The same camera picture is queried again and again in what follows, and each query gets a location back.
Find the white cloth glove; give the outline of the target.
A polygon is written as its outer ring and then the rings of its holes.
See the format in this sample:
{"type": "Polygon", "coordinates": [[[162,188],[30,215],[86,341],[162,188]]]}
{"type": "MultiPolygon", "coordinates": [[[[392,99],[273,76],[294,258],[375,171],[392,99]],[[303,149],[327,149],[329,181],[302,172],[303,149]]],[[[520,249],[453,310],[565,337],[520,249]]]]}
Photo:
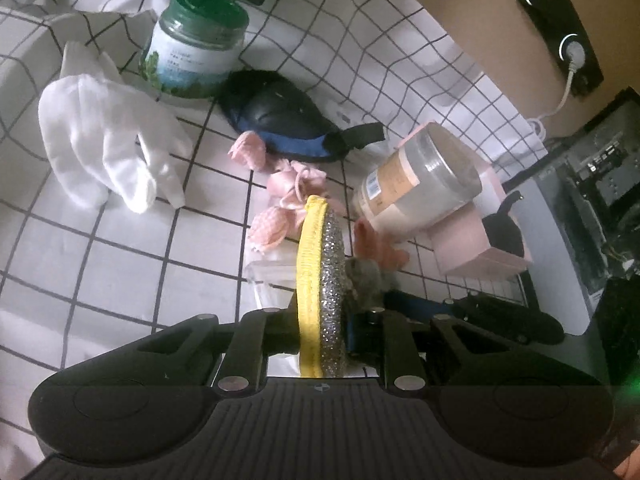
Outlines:
{"type": "Polygon", "coordinates": [[[76,205],[98,208],[110,193],[136,214],[160,193],[171,207],[186,204],[171,156],[189,157],[191,139],[174,114],[125,84],[107,53],[68,42],[60,78],[41,93],[38,122],[53,173],[76,205]]]}

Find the pink fabric scrunchie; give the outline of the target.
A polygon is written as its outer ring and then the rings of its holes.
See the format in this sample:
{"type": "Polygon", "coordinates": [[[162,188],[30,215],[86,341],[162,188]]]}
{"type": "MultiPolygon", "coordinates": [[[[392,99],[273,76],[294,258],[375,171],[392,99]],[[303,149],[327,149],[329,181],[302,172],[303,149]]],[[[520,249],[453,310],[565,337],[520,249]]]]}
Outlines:
{"type": "Polygon", "coordinates": [[[228,155],[249,170],[270,171],[266,183],[270,205],[256,214],[247,234],[250,248],[256,252],[270,252],[287,237],[300,233],[310,196],[324,198],[337,214],[346,214],[344,204],[330,194],[323,170],[306,162],[269,155],[265,141],[255,131],[243,132],[228,155]]]}

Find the black white grid tablecloth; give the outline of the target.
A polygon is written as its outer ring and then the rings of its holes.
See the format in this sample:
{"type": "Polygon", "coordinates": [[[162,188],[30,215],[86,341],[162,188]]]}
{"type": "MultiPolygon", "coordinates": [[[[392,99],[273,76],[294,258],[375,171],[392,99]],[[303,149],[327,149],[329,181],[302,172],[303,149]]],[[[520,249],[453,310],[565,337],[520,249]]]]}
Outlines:
{"type": "MultiPolygon", "coordinates": [[[[267,179],[232,162],[235,134],[210,101],[172,101],[193,151],[174,164],[186,206],[145,214],[111,196],[80,208],[56,180],[39,131],[42,89],[66,42],[107,53],[130,84],[169,0],[1,0],[1,474],[41,460],[27,417],[61,368],[186,318],[224,323],[254,308],[246,233],[267,179]]],[[[507,179],[544,146],[526,119],[416,0],[248,4],[240,63],[277,70],[338,122],[377,120],[396,148],[438,122],[507,179]]]]}

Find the clear plastic jar floral label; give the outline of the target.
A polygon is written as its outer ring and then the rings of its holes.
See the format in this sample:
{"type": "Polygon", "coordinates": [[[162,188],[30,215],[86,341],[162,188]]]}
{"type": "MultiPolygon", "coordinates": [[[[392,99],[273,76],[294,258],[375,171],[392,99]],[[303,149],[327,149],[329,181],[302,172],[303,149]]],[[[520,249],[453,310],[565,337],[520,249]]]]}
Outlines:
{"type": "Polygon", "coordinates": [[[423,125],[356,188],[357,216],[375,232],[408,240],[480,195],[473,154],[443,126],[423,125]]]}

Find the green lid jar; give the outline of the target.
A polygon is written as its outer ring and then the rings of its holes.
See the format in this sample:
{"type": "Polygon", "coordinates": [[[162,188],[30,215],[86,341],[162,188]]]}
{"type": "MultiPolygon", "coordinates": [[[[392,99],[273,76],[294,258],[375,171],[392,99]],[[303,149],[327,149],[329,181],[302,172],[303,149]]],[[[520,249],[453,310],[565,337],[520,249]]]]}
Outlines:
{"type": "Polygon", "coordinates": [[[249,22],[233,0],[170,0],[143,50],[140,75],[170,96],[208,99],[232,72],[249,22]]]}

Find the blue plaid cloth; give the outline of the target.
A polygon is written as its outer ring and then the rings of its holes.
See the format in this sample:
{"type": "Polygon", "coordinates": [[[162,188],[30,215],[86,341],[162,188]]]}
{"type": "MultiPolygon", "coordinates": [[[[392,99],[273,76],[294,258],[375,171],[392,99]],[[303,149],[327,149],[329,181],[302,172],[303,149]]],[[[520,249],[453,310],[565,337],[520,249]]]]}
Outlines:
{"type": "Polygon", "coordinates": [[[384,295],[394,290],[398,281],[392,271],[382,270],[371,259],[349,258],[346,273],[352,283],[352,296],[360,311],[384,309],[384,295]]]}

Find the pink cardboard box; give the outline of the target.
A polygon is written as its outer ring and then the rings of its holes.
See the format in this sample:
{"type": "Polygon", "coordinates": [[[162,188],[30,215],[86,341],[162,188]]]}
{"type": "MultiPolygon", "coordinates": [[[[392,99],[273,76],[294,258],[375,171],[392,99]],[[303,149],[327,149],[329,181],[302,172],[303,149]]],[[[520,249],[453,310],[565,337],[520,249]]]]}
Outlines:
{"type": "Polygon", "coordinates": [[[439,130],[446,133],[447,141],[462,151],[482,182],[482,192],[471,203],[424,231],[431,241],[440,273],[497,281],[513,278],[526,271],[533,263],[526,244],[523,244],[524,255],[513,255],[491,244],[485,231],[483,219],[488,214],[494,214],[506,198],[506,192],[491,164],[436,122],[416,127],[400,145],[406,144],[418,133],[439,130]]]}

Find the silver glitter yellow slipper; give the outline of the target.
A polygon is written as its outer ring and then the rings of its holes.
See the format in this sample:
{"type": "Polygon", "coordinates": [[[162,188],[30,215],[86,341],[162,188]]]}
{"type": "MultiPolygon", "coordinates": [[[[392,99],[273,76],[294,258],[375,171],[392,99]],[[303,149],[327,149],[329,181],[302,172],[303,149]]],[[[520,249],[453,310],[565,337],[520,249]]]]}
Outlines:
{"type": "Polygon", "coordinates": [[[348,289],[340,222],[329,202],[308,198],[296,257],[300,374],[339,378],[346,367],[343,302],[348,289]]]}

